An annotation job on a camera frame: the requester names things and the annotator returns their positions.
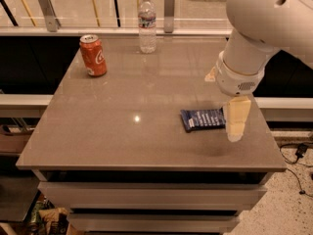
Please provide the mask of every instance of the can top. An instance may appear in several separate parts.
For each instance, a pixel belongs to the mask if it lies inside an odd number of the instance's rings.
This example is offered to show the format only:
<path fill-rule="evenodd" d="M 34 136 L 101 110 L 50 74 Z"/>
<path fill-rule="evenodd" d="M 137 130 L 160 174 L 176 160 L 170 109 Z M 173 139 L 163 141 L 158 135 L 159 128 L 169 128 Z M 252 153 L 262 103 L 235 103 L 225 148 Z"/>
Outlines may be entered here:
<path fill-rule="evenodd" d="M 98 35 L 89 34 L 89 35 L 83 35 L 82 37 L 80 37 L 80 42 L 93 43 L 97 41 L 98 39 L 99 39 Z"/>

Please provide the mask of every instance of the red soda can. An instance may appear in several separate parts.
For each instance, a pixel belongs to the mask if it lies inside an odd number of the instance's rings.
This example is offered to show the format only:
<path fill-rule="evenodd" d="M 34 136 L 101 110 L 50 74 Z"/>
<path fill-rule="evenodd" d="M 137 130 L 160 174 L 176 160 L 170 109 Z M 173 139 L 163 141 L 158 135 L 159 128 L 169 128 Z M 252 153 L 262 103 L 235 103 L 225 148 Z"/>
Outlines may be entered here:
<path fill-rule="evenodd" d="M 88 73 L 92 76 L 105 74 L 107 72 L 107 64 L 99 37 L 93 34 L 83 35 L 80 37 L 79 45 Z"/>

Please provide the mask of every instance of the clear plastic water bottle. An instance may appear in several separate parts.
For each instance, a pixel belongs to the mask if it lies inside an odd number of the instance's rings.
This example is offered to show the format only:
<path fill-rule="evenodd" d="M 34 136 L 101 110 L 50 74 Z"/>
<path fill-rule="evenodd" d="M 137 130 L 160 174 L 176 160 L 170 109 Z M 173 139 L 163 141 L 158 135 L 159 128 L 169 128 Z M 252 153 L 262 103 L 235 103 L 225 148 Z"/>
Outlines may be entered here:
<path fill-rule="evenodd" d="M 143 53 L 152 53 L 157 47 L 156 10 L 151 0 L 142 0 L 138 10 L 139 42 Z"/>

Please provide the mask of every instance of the drawer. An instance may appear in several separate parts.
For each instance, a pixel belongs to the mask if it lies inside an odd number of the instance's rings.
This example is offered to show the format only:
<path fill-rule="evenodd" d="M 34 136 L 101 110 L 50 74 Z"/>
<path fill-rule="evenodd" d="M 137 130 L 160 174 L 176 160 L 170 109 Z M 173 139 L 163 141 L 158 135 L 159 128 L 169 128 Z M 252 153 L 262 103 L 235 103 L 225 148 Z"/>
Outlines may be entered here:
<path fill-rule="evenodd" d="M 75 214 L 68 216 L 81 231 L 151 232 L 151 233 L 224 233 L 230 232 L 239 219 L 233 216 L 194 215 L 111 215 Z"/>
<path fill-rule="evenodd" d="M 39 190 L 69 209 L 250 210 L 259 185 L 41 182 Z"/>

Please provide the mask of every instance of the metal bracket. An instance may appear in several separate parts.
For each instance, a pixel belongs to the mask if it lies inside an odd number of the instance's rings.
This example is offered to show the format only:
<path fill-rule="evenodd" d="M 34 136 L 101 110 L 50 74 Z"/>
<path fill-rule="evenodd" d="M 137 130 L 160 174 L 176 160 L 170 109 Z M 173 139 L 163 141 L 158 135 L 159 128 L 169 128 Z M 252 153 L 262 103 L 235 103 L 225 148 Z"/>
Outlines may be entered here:
<path fill-rule="evenodd" d="M 164 0 L 164 32 L 172 33 L 174 30 L 175 0 Z"/>
<path fill-rule="evenodd" d="M 55 11 L 52 7 L 51 0 L 38 0 L 43 16 L 45 17 L 46 27 L 48 31 L 57 32 L 61 26 Z"/>

